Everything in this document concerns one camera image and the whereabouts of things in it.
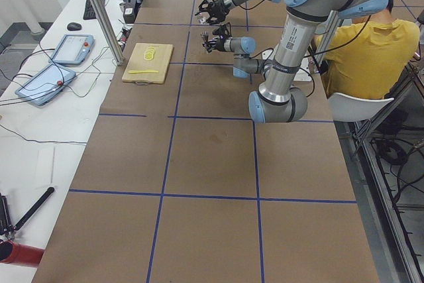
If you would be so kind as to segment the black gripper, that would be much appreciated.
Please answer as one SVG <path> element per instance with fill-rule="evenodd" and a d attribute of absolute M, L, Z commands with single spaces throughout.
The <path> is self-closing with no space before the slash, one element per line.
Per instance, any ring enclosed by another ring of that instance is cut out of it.
<path fill-rule="evenodd" d="M 206 53 L 212 53 L 213 50 L 218 50 L 220 52 L 225 52 L 225 39 L 215 37 L 212 39 L 204 40 L 203 46 L 205 47 Z"/>
<path fill-rule="evenodd" d="M 195 15 L 200 15 L 201 13 L 209 13 L 209 17 L 205 17 L 207 21 L 206 25 L 216 25 L 219 22 L 225 21 L 229 10 L 223 0 L 202 1 Z"/>

